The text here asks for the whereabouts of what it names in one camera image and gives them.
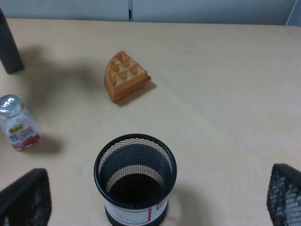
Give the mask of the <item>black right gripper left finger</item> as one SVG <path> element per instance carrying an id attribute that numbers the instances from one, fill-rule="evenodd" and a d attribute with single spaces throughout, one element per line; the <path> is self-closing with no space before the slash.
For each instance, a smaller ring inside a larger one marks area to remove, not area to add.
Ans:
<path id="1" fill-rule="evenodd" d="M 2 226 L 46 226 L 51 213 L 46 169 L 32 169 L 0 192 Z"/>

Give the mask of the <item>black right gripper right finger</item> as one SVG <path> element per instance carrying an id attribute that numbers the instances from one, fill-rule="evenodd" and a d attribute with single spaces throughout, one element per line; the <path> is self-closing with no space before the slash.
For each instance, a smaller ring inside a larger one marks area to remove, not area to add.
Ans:
<path id="1" fill-rule="evenodd" d="M 285 163 L 272 167 L 267 209 L 274 226 L 301 224 L 301 172 Z"/>

